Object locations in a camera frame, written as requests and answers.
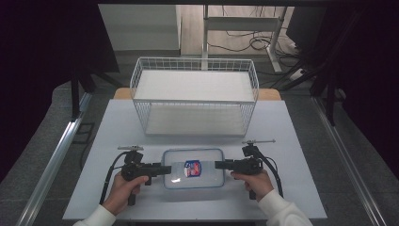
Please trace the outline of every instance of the hand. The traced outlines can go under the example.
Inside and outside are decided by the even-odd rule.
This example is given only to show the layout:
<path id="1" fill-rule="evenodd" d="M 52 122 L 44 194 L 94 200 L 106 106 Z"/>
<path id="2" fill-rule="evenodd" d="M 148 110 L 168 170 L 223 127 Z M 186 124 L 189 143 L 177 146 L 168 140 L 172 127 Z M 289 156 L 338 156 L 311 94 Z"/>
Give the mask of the hand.
<path id="1" fill-rule="evenodd" d="M 140 193 L 140 185 L 148 180 L 148 176 L 141 176 L 127 182 L 118 172 L 114 177 L 114 184 L 108 198 L 103 203 L 103 207 L 116 216 L 126 208 L 130 194 L 137 195 Z"/>
<path id="2" fill-rule="evenodd" d="M 245 181 L 244 185 L 246 186 L 246 190 L 253 190 L 256 193 L 257 202 L 274 189 L 270 177 L 264 169 L 261 173 L 256 175 L 245 175 L 233 171 L 231 176 L 235 179 Z"/>

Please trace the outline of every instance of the white sleeve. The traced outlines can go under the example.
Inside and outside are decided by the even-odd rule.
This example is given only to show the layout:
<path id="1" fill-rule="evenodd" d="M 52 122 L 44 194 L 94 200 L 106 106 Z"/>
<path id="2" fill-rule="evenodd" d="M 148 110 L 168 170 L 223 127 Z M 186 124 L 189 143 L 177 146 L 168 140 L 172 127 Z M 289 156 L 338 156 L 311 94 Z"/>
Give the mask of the white sleeve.
<path id="1" fill-rule="evenodd" d="M 82 221 L 77 221 L 73 226 L 111 226 L 117 218 L 106 210 L 102 205 Z"/>
<path id="2" fill-rule="evenodd" d="M 266 214 L 267 226 L 310 226 L 311 222 L 293 202 L 284 200 L 276 190 L 270 191 L 258 203 Z"/>

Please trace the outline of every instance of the metal rail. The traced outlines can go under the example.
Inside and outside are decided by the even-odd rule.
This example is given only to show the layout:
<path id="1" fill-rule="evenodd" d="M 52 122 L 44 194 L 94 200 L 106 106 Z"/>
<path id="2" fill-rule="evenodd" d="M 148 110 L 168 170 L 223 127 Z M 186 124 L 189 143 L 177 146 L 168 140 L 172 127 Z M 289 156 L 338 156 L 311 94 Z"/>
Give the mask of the metal rail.
<path id="1" fill-rule="evenodd" d="M 35 221 L 36 216 L 39 213 L 41 205 L 44 202 L 44 199 L 47 196 L 48 191 L 50 190 L 51 185 L 53 184 L 54 179 L 56 178 L 56 174 L 58 173 L 59 167 L 64 160 L 65 154 L 67 153 L 74 135 L 79 128 L 79 125 L 85 115 L 85 112 L 88 109 L 88 103 L 91 99 L 91 94 L 85 93 L 80 102 L 80 113 L 75 121 L 71 121 L 67 128 L 65 129 L 64 134 L 62 135 L 56 149 L 52 157 L 50 158 L 49 163 L 47 164 L 46 169 L 41 175 L 35 190 L 30 196 L 29 201 L 27 202 L 23 212 L 21 213 L 20 218 L 17 221 L 16 225 L 32 225 Z"/>
<path id="2" fill-rule="evenodd" d="M 334 146 L 337 150 L 338 156 L 341 158 L 343 162 L 343 166 L 346 169 L 346 172 L 352 181 L 352 184 L 358 195 L 360 197 L 360 201 L 362 202 L 364 209 L 367 212 L 370 220 L 375 226 L 383 226 L 387 225 L 385 219 L 382 217 L 381 212 L 371 194 L 370 190 L 367 188 L 367 185 L 364 183 L 363 179 L 360 176 L 360 173 L 353 162 L 349 152 L 346 150 L 341 137 L 334 126 L 331 126 L 326 114 L 323 104 L 321 103 L 319 98 L 312 97 L 313 103 L 316 106 L 319 116 L 322 119 L 324 126 L 327 128 L 327 133 L 329 134 L 331 140 L 334 143 Z"/>

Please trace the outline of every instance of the clear plastic container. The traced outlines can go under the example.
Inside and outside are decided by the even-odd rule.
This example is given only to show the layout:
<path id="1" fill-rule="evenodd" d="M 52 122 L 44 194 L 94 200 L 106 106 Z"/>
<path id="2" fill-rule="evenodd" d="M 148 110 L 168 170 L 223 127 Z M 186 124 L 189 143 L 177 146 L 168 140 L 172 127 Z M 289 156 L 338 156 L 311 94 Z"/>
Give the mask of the clear plastic container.
<path id="1" fill-rule="evenodd" d="M 200 188 L 223 186 L 224 171 L 215 169 L 215 161 L 223 161 L 223 152 L 214 148 L 172 149 L 164 152 L 164 166 L 172 166 L 164 176 L 166 188 Z"/>

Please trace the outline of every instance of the gray carpet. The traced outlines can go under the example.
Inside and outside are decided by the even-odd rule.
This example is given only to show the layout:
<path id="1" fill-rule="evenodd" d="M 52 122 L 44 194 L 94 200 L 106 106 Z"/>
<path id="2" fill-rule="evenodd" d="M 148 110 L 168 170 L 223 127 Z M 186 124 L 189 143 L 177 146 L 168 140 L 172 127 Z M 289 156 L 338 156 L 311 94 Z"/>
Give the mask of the gray carpet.
<path id="1" fill-rule="evenodd" d="M 136 56 L 130 59 L 124 57 L 126 62 L 136 62 Z M 271 72 L 266 57 L 255 57 L 253 60 L 257 70 Z M 134 64 L 126 62 L 120 64 L 120 74 L 111 75 L 127 87 Z M 277 79 L 275 75 L 259 74 L 259 77 L 260 83 Z M 62 216 L 79 178 L 81 164 L 85 162 L 92 138 L 101 123 L 106 105 L 116 90 L 96 76 L 93 78 L 97 89 L 90 101 L 81 131 L 69 148 L 34 225 L 73 224 L 62 220 Z M 273 83 L 265 83 L 263 87 L 267 88 Z M 287 104 L 328 216 L 328 219 L 311 221 L 314 225 L 372 225 L 311 101 L 308 92 L 310 84 L 311 81 L 284 91 L 281 97 Z M 65 84 L 55 89 L 53 103 L 45 119 L 8 177 L 0 185 L 1 226 L 15 225 L 71 118 L 71 111 L 70 85 Z M 348 119 L 340 103 L 335 105 L 335 120 L 336 128 L 341 133 L 364 181 L 372 191 L 383 216 L 389 225 L 399 225 L 398 181 L 373 146 Z M 90 129 L 92 137 L 88 137 L 86 133 Z"/>

